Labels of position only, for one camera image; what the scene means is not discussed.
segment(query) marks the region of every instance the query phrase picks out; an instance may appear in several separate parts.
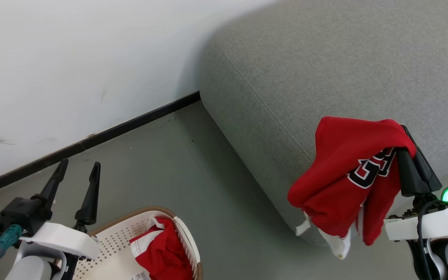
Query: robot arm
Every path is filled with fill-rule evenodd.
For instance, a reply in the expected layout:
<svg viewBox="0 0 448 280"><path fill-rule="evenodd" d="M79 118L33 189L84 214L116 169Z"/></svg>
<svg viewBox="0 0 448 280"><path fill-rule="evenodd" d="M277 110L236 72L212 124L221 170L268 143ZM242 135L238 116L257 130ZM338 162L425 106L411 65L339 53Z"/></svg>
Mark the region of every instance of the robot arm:
<svg viewBox="0 0 448 280"><path fill-rule="evenodd" d="M75 215L76 225L70 228L47 222L67 165L67 159L60 162L40 194L30 199L17 197L0 212L0 258L10 246L18 249L7 280L71 280L79 259L91 261L98 256L98 240L87 234L85 226L96 223L100 163L94 164L82 208Z"/></svg>
<svg viewBox="0 0 448 280"><path fill-rule="evenodd" d="M396 154L401 193L414 197L413 209L400 217L390 216L384 221L385 230L389 239L408 243L420 280L448 280L448 202L432 193L442 185L421 149L416 146L416 150L414 158L406 149L399 149Z"/></svg>

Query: laundry basket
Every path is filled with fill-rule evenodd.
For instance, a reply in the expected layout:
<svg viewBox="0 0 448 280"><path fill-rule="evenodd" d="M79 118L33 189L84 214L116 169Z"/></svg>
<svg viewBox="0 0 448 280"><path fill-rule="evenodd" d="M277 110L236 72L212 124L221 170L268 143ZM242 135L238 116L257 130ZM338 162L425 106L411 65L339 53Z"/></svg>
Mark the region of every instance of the laundry basket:
<svg viewBox="0 0 448 280"><path fill-rule="evenodd" d="M92 231L90 234L100 242L100 255L93 261L79 261L73 280L148 280L149 273L136 262L129 240L146 232L151 218L159 216L173 220L190 260L193 280L201 280L200 254L191 232L174 213L159 206L140 209Z"/></svg>

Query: red shirt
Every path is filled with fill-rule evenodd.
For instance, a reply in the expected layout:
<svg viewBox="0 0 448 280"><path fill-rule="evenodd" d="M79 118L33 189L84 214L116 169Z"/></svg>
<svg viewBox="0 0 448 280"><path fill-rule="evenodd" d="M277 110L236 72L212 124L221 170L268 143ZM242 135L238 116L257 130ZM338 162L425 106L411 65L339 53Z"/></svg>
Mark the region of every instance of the red shirt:
<svg viewBox="0 0 448 280"><path fill-rule="evenodd" d="M363 240L371 245L400 191L394 147L414 157L416 146L402 126L324 117L316 131L316 159L291 187L288 201L329 235L345 237L364 205Z"/></svg>

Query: gray floor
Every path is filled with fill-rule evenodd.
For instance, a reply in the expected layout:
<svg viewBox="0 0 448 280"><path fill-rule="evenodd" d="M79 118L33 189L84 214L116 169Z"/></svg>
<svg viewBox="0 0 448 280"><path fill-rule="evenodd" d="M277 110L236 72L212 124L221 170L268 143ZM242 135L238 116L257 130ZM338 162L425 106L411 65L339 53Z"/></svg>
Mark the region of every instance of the gray floor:
<svg viewBox="0 0 448 280"><path fill-rule="evenodd" d="M385 234L371 247L354 240L343 261L295 237L201 103L70 158L52 222L74 224L95 161L102 165L95 226L165 206L192 231L205 279L416 279L407 245ZM38 193L53 169L1 189L0 211L16 196ZM11 250L0 261L0 279L11 267Z"/></svg>

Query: gray fabric cushion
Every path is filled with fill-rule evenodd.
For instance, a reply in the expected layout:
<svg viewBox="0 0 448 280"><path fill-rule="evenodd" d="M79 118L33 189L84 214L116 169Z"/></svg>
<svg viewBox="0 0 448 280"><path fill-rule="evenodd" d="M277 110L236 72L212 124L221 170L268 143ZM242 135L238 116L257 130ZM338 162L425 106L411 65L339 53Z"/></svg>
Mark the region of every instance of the gray fabric cushion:
<svg viewBox="0 0 448 280"><path fill-rule="evenodd" d="M290 227L321 117L395 119L448 173L448 1L287 0L221 30L201 98ZM303 236L322 243L315 230Z"/></svg>

